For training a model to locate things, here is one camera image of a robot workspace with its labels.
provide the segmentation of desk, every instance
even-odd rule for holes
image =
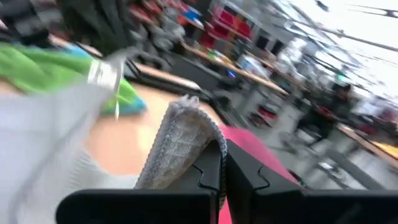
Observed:
[[[266,87],[269,87],[269,88],[273,89],[274,91],[278,91],[279,93],[282,93],[284,95],[288,95],[288,93],[285,90],[281,89],[281,87],[277,86],[275,83],[273,83],[273,82],[271,82],[269,80],[266,80],[265,78],[261,78],[261,77],[259,77],[257,75],[253,75],[253,74],[251,74],[251,73],[249,73],[249,72],[247,72],[247,71],[245,71],[243,69],[235,67],[233,64],[226,63],[226,62],[223,62],[221,60],[213,59],[210,56],[208,56],[206,53],[204,53],[204,52],[202,52],[202,51],[200,51],[200,50],[198,50],[198,49],[196,49],[194,47],[188,46],[186,43],[182,43],[182,45],[189,52],[192,52],[195,55],[210,61],[211,63],[217,64],[219,66],[222,66],[224,68],[232,70],[232,71],[244,76],[245,78],[248,78],[248,79],[250,79],[252,81],[255,81],[255,82],[257,82],[257,83],[259,83],[261,85],[264,85]]]
[[[160,71],[158,69],[149,67],[147,65],[142,65],[142,64],[139,64],[139,63],[134,63],[134,64],[137,66],[137,68],[139,70],[141,70],[142,72],[144,72],[147,75],[152,75],[152,76],[158,77],[158,78],[164,78],[166,80],[172,81],[174,83],[178,83],[180,85],[184,85],[184,86],[189,87],[191,89],[200,90],[200,87],[198,86],[198,84],[196,84],[193,81],[190,81],[190,80],[187,80],[187,79],[184,79],[184,78],[181,78],[181,77],[177,77],[177,76],[172,75],[172,74],[170,74],[168,72],[163,72],[163,71]]]
[[[90,132],[86,145],[100,166],[112,174],[139,174],[171,101],[179,96],[146,86],[133,84],[138,95],[147,104],[142,114],[101,117]],[[0,81],[0,94],[19,94],[19,90]],[[223,124],[216,112],[207,104],[206,111],[217,124]]]
[[[273,64],[271,64],[270,62],[268,62],[267,60],[261,59],[261,58],[259,58],[259,57],[255,56],[255,55],[253,55],[252,53],[250,53],[250,52],[248,52],[248,51],[246,51],[246,54],[247,54],[248,56],[254,57],[256,60],[258,60],[259,62],[261,62],[261,63],[262,63],[263,65],[265,65],[267,68],[272,69],[272,70],[275,71],[278,75],[282,76],[283,78],[285,78],[285,79],[288,80],[289,82],[291,82],[291,83],[293,83],[293,84],[295,84],[295,85],[297,85],[297,86],[302,86],[302,85],[303,85],[303,83],[302,83],[301,81],[297,80],[296,78],[294,78],[294,77],[292,77],[292,76],[290,76],[290,75],[288,75],[288,74],[286,74],[286,73],[284,73],[284,72],[281,72],[279,69],[276,69],[275,66],[274,66]]]
[[[246,118],[243,116],[243,113],[245,112],[246,108],[248,107],[248,103],[249,103],[249,100],[247,100],[247,99],[253,98],[253,95],[258,90],[260,85],[266,86],[266,87],[270,88],[272,91],[276,91],[283,95],[288,95],[288,93],[285,90],[281,89],[281,87],[277,86],[272,81],[269,81],[269,80],[266,80],[265,78],[261,78],[257,75],[251,74],[243,69],[237,68],[231,63],[227,63],[222,60],[216,60],[214,58],[211,58],[206,53],[204,53],[196,48],[193,48],[191,46],[188,46],[186,43],[182,43],[182,45],[184,46],[185,49],[194,53],[195,55],[197,55],[201,58],[204,58],[211,63],[217,64],[224,68],[232,70],[232,71],[236,72],[237,74],[240,74],[244,78],[247,78],[248,80],[252,81],[249,91],[247,91],[247,93],[243,94],[243,99],[241,100],[241,102],[239,103],[239,105],[236,107],[236,109],[234,111],[235,115],[241,120],[241,123],[244,125],[245,128],[249,127],[249,124],[246,121]]]
[[[364,147],[365,149],[375,153],[377,156],[380,158],[384,159],[388,164],[390,164],[392,167],[395,169],[398,169],[398,160],[390,156],[388,153],[384,152],[383,150],[379,149],[377,146],[371,144],[370,142],[364,140],[360,136],[358,136],[354,130],[351,128],[339,124],[338,125],[338,130],[341,131],[343,134],[345,134],[347,137],[351,138],[352,140],[356,141],[359,146]]]

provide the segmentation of green cloth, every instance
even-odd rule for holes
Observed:
[[[0,44],[0,77],[26,93],[41,93],[65,88],[90,70],[92,58],[20,45]],[[120,107],[138,99],[136,91],[125,80],[116,95]],[[110,100],[105,110],[115,108]]]

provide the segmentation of ceiling light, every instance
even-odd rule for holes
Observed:
[[[362,7],[362,6],[348,6],[348,10],[356,11],[356,12],[377,14],[377,15],[385,15],[386,14],[386,11],[384,11],[382,9],[373,9],[373,8]]]
[[[317,6],[319,8],[321,8],[325,12],[329,12],[329,7],[327,5],[325,5],[323,2],[321,2],[321,1],[315,1],[315,2],[317,3]]]

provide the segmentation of gray towel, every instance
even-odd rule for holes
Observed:
[[[217,124],[198,108],[198,98],[184,96],[166,111],[137,189],[164,189],[179,178],[211,140],[217,140],[222,155],[220,208],[225,200],[226,140]]]

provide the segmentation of person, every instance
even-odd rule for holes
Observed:
[[[347,119],[351,110],[350,92],[351,85],[346,84],[331,94],[321,94],[321,98],[314,99],[310,111],[297,122],[294,134],[297,135],[298,131],[314,125],[319,129],[320,138],[307,146],[310,147],[326,139],[337,122]]]

